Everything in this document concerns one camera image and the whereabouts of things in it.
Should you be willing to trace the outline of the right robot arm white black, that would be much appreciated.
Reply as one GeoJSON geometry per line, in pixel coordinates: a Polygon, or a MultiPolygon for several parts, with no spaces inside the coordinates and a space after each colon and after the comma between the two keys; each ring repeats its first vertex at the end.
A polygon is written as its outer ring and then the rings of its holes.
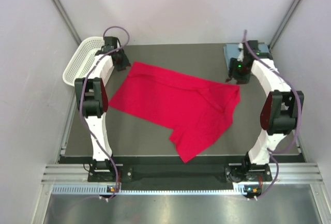
{"type": "Polygon", "coordinates": [[[266,44],[256,40],[228,43],[224,46],[227,81],[247,84],[255,76],[263,88],[266,101],[260,114],[261,132],[247,152],[241,168],[242,176],[251,181],[269,163],[270,152],[292,131],[297,130],[304,94],[293,91],[279,75],[266,44]]]}

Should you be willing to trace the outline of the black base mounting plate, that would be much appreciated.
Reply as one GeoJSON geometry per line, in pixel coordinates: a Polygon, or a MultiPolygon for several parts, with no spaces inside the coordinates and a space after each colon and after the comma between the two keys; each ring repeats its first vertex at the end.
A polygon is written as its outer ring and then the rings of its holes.
{"type": "Polygon", "coordinates": [[[122,182],[207,177],[234,183],[272,181],[269,165],[253,165],[247,156],[197,156],[187,163],[178,156],[116,156],[114,161],[122,182]]]}

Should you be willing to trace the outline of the left aluminium corner post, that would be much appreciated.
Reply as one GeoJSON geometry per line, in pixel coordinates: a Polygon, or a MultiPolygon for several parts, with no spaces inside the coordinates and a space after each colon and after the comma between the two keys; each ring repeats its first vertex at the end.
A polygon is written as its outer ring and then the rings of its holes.
{"type": "Polygon", "coordinates": [[[79,45],[82,42],[76,28],[71,21],[69,14],[67,13],[66,9],[64,8],[61,0],[51,0],[54,7],[56,8],[58,14],[60,15],[61,19],[64,21],[65,26],[68,32],[71,34],[72,38],[74,39],[75,43],[79,45]]]}

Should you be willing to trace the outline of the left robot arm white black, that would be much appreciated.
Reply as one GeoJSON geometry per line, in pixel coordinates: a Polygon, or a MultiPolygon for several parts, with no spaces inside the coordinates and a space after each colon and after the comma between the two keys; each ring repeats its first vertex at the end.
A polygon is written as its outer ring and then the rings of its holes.
{"type": "Polygon", "coordinates": [[[82,123],[90,134],[93,156],[90,162],[91,176],[111,181],[117,176],[112,161],[112,149],[108,142],[106,112],[108,97],[105,84],[113,70],[130,65],[117,37],[103,37],[104,45],[95,53],[88,73],[75,79],[74,89],[82,123]]]}

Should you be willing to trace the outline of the right aluminium corner post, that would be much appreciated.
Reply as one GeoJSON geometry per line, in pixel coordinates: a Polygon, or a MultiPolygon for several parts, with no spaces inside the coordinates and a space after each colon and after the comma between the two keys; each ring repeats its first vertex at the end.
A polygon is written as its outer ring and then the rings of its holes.
{"type": "Polygon", "coordinates": [[[273,47],[276,45],[277,41],[280,39],[281,35],[285,31],[287,25],[290,23],[292,16],[295,14],[297,8],[300,6],[302,0],[292,0],[289,8],[285,12],[285,15],[281,19],[269,45],[268,48],[271,51],[273,47]]]}

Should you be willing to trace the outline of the aluminium corner post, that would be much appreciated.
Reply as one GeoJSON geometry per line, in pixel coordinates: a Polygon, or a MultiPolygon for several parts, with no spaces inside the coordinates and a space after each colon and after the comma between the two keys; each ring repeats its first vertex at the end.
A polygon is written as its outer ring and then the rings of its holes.
{"type": "Polygon", "coordinates": [[[285,31],[287,25],[290,23],[292,16],[295,14],[297,8],[300,6],[302,0],[292,0],[289,8],[285,12],[285,15],[281,19],[269,45],[268,48],[271,51],[273,47],[276,45],[277,41],[280,39],[281,35],[285,31]]]}
{"type": "Polygon", "coordinates": [[[61,19],[64,21],[65,26],[68,32],[71,34],[72,38],[74,39],[75,43],[79,45],[82,42],[76,28],[71,21],[69,14],[67,13],[66,9],[64,8],[61,0],[51,0],[54,7],[56,8],[58,14],[60,15],[61,19]]]}

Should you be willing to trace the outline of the white perforated plastic basket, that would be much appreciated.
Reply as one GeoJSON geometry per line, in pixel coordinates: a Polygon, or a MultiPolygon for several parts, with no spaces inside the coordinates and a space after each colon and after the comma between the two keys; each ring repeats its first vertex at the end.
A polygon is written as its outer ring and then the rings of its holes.
{"type": "Polygon", "coordinates": [[[95,54],[104,45],[102,37],[89,37],[84,39],[63,72],[63,81],[69,86],[74,86],[76,78],[87,75],[94,64],[95,54]]]}

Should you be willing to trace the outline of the aluminium frame rail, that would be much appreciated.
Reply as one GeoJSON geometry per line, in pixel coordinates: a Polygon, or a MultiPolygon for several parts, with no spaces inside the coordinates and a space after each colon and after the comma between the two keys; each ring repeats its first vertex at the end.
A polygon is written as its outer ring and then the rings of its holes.
{"type": "MultiPolygon", "coordinates": [[[[82,165],[47,165],[41,182],[44,184],[87,183],[88,172],[82,165]]],[[[315,163],[280,163],[277,184],[321,184],[323,179],[315,163]]]]}

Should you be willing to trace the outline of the red t shirt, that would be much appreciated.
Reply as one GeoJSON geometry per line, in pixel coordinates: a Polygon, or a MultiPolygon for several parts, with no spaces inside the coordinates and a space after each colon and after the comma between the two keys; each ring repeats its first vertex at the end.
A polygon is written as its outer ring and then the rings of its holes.
{"type": "Polygon", "coordinates": [[[232,125],[239,102],[238,85],[135,62],[109,106],[172,129],[169,139],[187,163],[232,125]]]}

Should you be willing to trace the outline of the folded blue t shirt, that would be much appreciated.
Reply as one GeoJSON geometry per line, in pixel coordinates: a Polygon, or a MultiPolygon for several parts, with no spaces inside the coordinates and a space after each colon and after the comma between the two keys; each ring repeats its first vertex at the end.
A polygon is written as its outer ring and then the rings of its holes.
{"type": "MultiPolygon", "coordinates": [[[[258,43],[258,45],[253,44],[253,42],[248,42],[252,49],[258,47],[261,53],[269,53],[268,45],[264,43],[258,43]]],[[[223,52],[225,56],[225,62],[227,65],[227,71],[230,72],[230,61],[231,58],[237,58],[239,56],[238,43],[227,43],[223,47],[223,52]]]]}

